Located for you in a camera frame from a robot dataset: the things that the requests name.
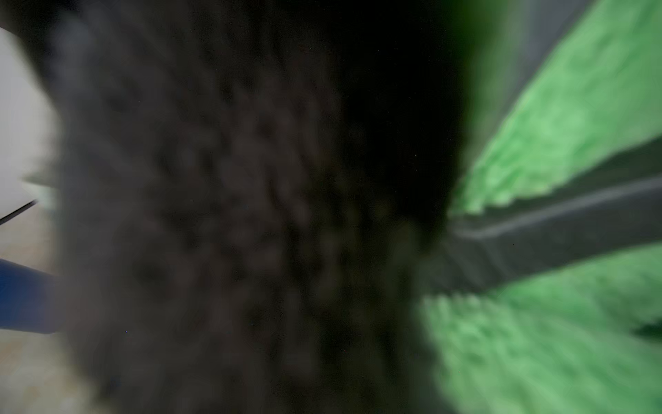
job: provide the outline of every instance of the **floor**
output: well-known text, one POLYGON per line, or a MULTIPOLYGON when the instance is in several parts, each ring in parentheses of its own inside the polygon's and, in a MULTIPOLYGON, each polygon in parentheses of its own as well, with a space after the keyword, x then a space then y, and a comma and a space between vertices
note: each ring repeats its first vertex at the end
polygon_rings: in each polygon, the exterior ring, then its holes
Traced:
MULTIPOLYGON (((52 274, 52 246, 39 204, 0 225, 2 259, 52 274)), ((0 330, 0 414, 101 413, 90 400, 57 335, 0 330)))

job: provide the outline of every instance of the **green fuzzy material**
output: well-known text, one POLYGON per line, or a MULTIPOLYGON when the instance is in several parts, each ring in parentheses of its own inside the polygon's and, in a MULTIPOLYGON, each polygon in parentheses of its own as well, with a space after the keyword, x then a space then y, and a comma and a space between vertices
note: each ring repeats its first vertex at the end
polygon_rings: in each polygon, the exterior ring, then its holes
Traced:
POLYGON ((659 135, 660 39, 662 1, 597 1, 520 96, 452 212, 478 214, 545 195, 659 135))
POLYGON ((463 414, 662 413, 662 244, 423 305, 463 414))

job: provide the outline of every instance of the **dark textured surface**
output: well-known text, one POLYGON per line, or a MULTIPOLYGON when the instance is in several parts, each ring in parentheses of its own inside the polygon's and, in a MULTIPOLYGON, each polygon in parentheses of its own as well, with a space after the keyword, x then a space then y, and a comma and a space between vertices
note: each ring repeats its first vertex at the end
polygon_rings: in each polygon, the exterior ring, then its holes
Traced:
POLYGON ((451 411, 411 309, 461 112, 429 6, 120 1, 55 37, 63 328, 118 412, 451 411))

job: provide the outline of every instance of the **blue fabric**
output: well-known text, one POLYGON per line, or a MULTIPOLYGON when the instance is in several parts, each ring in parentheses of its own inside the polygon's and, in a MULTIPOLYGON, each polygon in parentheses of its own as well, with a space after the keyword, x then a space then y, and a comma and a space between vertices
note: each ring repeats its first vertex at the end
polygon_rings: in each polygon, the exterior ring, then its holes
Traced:
POLYGON ((47 274, 0 259, 0 329, 53 333, 50 283, 47 274))

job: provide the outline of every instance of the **green turf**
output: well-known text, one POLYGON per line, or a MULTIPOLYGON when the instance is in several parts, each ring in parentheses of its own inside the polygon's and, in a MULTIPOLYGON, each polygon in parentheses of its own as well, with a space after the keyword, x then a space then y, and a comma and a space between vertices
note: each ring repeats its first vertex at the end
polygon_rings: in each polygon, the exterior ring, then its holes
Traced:
POLYGON ((492 292, 509 306, 633 331, 662 319, 662 243, 622 250, 492 292))
MULTIPOLYGON (((480 213, 544 195, 660 134, 661 39, 662 1, 597 1, 485 147, 452 213, 480 213)), ((484 122, 474 117, 474 129, 480 129, 484 122)))
POLYGON ((490 299, 437 298, 424 310, 444 350, 438 382, 463 414, 662 412, 657 344, 490 299))

